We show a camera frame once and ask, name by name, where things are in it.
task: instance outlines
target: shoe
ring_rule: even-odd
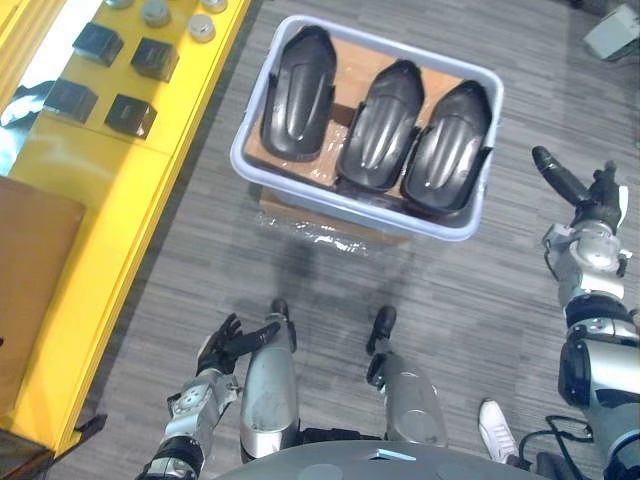
[[[516,441],[495,400],[483,400],[478,413],[478,428],[494,462],[507,463],[509,455],[518,455]]]

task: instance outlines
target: yellow shelf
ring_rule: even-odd
[[[170,2],[171,24],[157,29],[140,19],[142,3],[100,7],[94,21],[116,30],[124,47],[111,67],[74,55],[62,74],[98,96],[86,124],[43,112],[10,173],[87,206],[15,411],[0,420],[56,456],[79,440],[74,427],[87,391],[250,0],[230,1],[212,15],[217,33],[206,44],[185,30],[191,15],[204,13],[200,2]],[[169,83],[129,65],[143,36],[176,45],[180,60]],[[157,110],[146,140],[104,124],[117,93]]]

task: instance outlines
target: black cable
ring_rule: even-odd
[[[551,262],[549,262],[549,244],[547,243],[545,246],[545,251],[544,251],[544,263],[547,264],[547,268],[549,269],[549,271],[551,272],[551,275],[553,275],[553,279],[556,282],[559,282],[560,280],[558,279],[558,275],[556,275],[556,272],[553,270],[553,268],[551,267]]]
[[[572,437],[571,439],[573,441],[581,442],[581,443],[591,443],[591,442],[593,442],[593,438],[581,439],[579,437],[574,437],[573,435],[571,435],[568,432],[561,432],[560,430],[558,430],[558,427],[556,427],[555,423],[553,423],[553,422],[555,420],[563,420],[563,421],[567,421],[567,422],[579,423],[579,424],[584,425],[585,427],[589,428],[589,431],[591,431],[590,427],[589,427],[589,424],[587,422],[585,422],[584,420],[579,420],[577,418],[571,418],[571,417],[565,417],[563,415],[548,415],[544,419],[549,424],[549,426],[551,427],[551,430],[553,430],[553,434],[556,437],[556,441],[558,442],[558,446],[560,447],[560,451],[562,452],[562,456],[564,457],[565,461],[569,465],[569,468],[571,469],[571,473],[573,473],[573,475],[576,477],[577,480],[590,480],[588,477],[586,477],[585,475],[582,474],[582,472],[580,471],[578,466],[573,461],[573,458],[571,458],[571,455],[569,454],[569,451],[567,450],[567,446],[562,441],[562,437],[565,436],[565,435],[562,435],[562,434],[565,433],[565,434],[569,435],[570,437]]]
[[[527,442],[534,437],[541,437],[543,435],[553,435],[553,430],[538,430],[537,432],[531,432],[525,435],[522,440],[520,440],[520,445],[518,445],[518,456],[527,461],[527,458],[524,456],[524,448]]]
[[[581,437],[576,437],[575,435],[573,435],[572,433],[566,432],[564,430],[559,430],[558,427],[556,427],[554,421],[566,421],[566,422],[572,422],[572,423],[578,423],[580,425],[584,425],[585,428],[588,431],[588,437],[585,438],[581,438]],[[575,464],[575,462],[573,461],[573,459],[571,458],[571,455],[569,454],[569,451],[567,450],[566,445],[564,444],[564,441],[562,440],[563,438],[572,442],[578,442],[578,443],[593,443],[593,437],[591,436],[591,427],[589,426],[589,424],[587,422],[585,422],[584,420],[580,420],[578,418],[572,418],[572,417],[565,417],[563,415],[549,415],[547,417],[545,417],[545,421],[549,424],[549,426],[551,427],[550,430],[539,430],[537,432],[532,432],[529,433],[527,435],[525,435],[522,440],[520,441],[520,444],[518,445],[518,456],[525,462],[528,462],[528,460],[526,459],[524,453],[525,453],[525,447],[527,445],[527,442],[529,440],[531,440],[534,437],[539,437],[539,436],[544,436],[544,435],[553,435],[556,439],[556,442],[558,442],[558,446],[560,447],[560,450],[562,452],[562,456],[564,457],[565,461],[567,462],[567,464],[569,465],[569,468],[571,469],[571,473],[573,473],[573,475],[575,476],[575,478],[577,480],[590,480],[588,477],[586,477],[585,475],[582,474],[582,472],[580,471],[580,469],[577,467],[577,465]]]

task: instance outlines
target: black plastic part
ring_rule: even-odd
[[[420,69],[413,62],[398,60],[378,73],[347,132],[338,174],[368,190],[393,187],[424,99]]]
[[[601,388],[596,390],[596,398],[600,405],[605,408],[617,408],[620,405],[638,404],[640,411],[640,395],[633,392],[625,392],[623,390],[615,390],[613,388]]]
[[[385,305],[376,315],[376,320],[371,329],[371,335],[367,342],[366,350],[369,355],[373,355],[376,351],[376,341],[382,338],[391,338],[391,330],[396,324],[396,309],[391,305]]]
[[[171,80],[178,63],[178,51],[170,43],[142,38],[131,59],[131,66],[140,75],[163,82]]]
[[[335,95],[336,52],[329,34],[304,27],[284,47],[277,74],[269,76],[262,144],[291,161],[311,161],[322,148]]]
[[[483,148],[491,119],[487,94],[478,82],[463,82],[447,93],[418,140],[402,194],[430,214],[464,208],[491,152]]]
[[[240,444],[240,459],[242,460],[242,463],[249,463],[249,462],[253,462],[256,459],[256,457],[249,454],[249,452],[247,452],[244,449],[242,444]]]
[[[604,295],[583,295],[569,302],[565,308],[567,328],[582,320],[611,318],[633,323],[627,308],[617,300]]]
[[[298,335],[296,333],[296,325],[289,319],[289,305],[284,298],[274,298],[269,307],[270,313],[279,313],[287,319],[287,332],[291,341],[291,353],[295,353],[298,349]]]
[[[200,475],[200,470],[204,464],[204,456],[200,445],[193,438],[186,435],[171,437],[163,442],[153,457],[154,460],[158,458],[177,458],[182,460],[196,472],[196,476]]]
[[[296,443],[305,445],[307,443],[337,442],[342,440],[380,440],[380,437],[362,435],[356,430],[344,430],[342,428],[332,428],[330,430],[307,428],[298,433]]]
[[[622,278],[627,273],[627,267],[629,266],[629,259],[623,255],[618,257],[618,270],[616,270],[616,277]]]
[[[44,107],[84,123],[97,100],[97,95],[88,87],[59,78],[49,91]]]
[[[584,202],[576,207],[571,226],[586,220],[603,222],[616,234],[618,223],[622,218],[620,210],[620,186],[615,180],[616,164],[606,163],[604,170],[593,172],[594,182],[589,187],[590,202]]]
[[[148,102],[118,94],[104,123],[117,132],[147,138],[155,118],[156,111]]]
[[[558,393],[571,406],[589,406],[591,363],[589,351],[583,341],[568,340],[560,354]]]
[[[611,455],[611,462],[604,471],[604,480],[637,480],[640,478],[640,465],[634,465],[628,468],[620,461],[619,454],[623,449],[635,448],[638,451],[639,445],[631,444],[640,442],[640,434],[632,435],[625,441],[621,442]]]
[[[367,383],[369,385],[373,385],[378,390],[380,390],[384,386],[384,376],[382,375],[382,366],[384,362],[387,360],[387,354],[384,353],[376,353],[371,359],[371,363],[369,363],[369,368],[367,369]]]
[[[553,480],[576,480],[565,459],[549,452],[536,456],[536,474]]]
[[[549,153],[544,147],[537,146],[531,150],[533,163],[549,185],[574,207],[591,201],[587,187],[569,170]]]
[[[109,67],[122,49],[122,39],[110,28],[89,22],[73,42],[78,55]]]

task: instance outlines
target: plastic bin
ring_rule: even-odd
[[[395,58],[412,60],[418,66],[440,70],[463,79],[478,81],[487,91],[493,110],[493,121],[485,138],[485,146],[494,146],[504,91],[502,81],[494,72],[477,65],[404,45],[326,20],[306,15],[295,15],[283,20],[276,30],[269,54],[251,93],[244,119],[231,147],[231,164],[236,172],[251,182],[273,189],[278,199],[284,203],[308,208],[334,218],[340,218],[386,233],[401,235],[406,235],[407,233],[421,234],[452,242],[466,240],[471,237],[480,225],[492,155],[487,158],[476,183],[475,191],[472,193],[466,207],[455,215],[439,217],[434,220],[416,218],[406,213],[387,210],[364,201],[348,198],[320,187],[263,170],[247,160],[244,155],[245,144],[264,108],[269,73],[275,70],[274,67],[278,65],[283,46],[300,28],[306,25],[319,25],[329,31],[332,37],[362,45]]]

